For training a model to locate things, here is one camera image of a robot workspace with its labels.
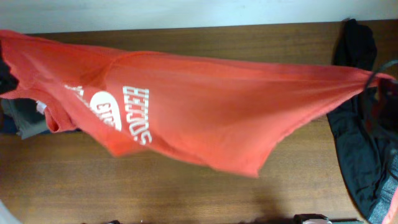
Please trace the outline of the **orange printed t-shirt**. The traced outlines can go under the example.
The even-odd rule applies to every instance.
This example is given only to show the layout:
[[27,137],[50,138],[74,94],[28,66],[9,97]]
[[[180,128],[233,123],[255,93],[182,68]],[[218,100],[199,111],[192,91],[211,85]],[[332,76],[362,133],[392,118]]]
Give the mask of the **orange printed t-shirt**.
[[296,129],[361,93],[368,71],[128,52],[1,31],[18,85],[54,133],[80,129],[123,156],[173,159],[257,177]]

